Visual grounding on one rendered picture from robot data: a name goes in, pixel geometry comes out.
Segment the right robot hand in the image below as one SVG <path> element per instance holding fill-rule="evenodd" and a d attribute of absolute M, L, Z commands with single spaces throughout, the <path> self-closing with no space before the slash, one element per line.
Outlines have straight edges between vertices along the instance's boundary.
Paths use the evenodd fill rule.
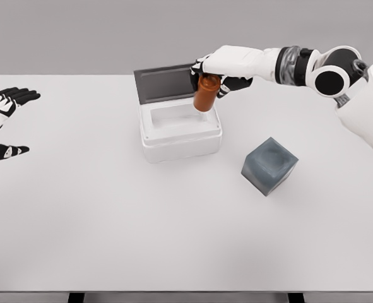
<path fill-rule="evenodd" d="M 198 90 L 199 77 L 213 74 L 220 78 L 218 98 L 229 92 L 250 87 L 253 77 L 272 79 L 274 65 L 265 61 L 264 51 L 248 47 L 224 45 L 215 52 L 199 58 L 190 67 L 194 91 Z"/>

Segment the orange brown bottle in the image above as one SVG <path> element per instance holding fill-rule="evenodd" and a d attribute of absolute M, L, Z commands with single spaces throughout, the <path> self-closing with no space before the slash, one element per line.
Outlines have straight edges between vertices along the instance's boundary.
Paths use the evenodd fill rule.
<path fill-rule="evenodd" d="M 194 94 L 193 105 L 200 112 L 208 112 L 220 90 L 221 80 L 215 74 L 203 73 L 198 79 L 198 88 Z"/>

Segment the grey box lid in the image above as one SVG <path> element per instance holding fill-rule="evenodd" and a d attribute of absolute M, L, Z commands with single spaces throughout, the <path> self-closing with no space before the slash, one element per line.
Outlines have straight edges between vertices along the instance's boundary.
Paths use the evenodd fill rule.
<path fill-rule="evenodd" d="M 190 81 L 191 63 L 135 70 L 140 105 L 189 98 L 194 95 Z"/>

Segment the white open box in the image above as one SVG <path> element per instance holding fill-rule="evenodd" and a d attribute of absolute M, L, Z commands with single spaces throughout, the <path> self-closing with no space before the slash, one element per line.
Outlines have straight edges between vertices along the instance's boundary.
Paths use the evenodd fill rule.
<path fill-rule="evenodd" d="M 150 163 L 220 150 L 223 129 L 216 109 L 200 112 L 192 97 L 140 105 L 139 125 L 145 158 Z"/>

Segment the grey cube block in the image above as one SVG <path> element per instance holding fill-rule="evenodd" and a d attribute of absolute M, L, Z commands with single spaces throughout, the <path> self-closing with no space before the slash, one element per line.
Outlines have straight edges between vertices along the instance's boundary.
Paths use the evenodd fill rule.
<path fill-rule="evenodd" d="M 291 174 L 298 161 L 293 153 L 269 137 L 246 156 L 241 174 L 268 196 Z"/>

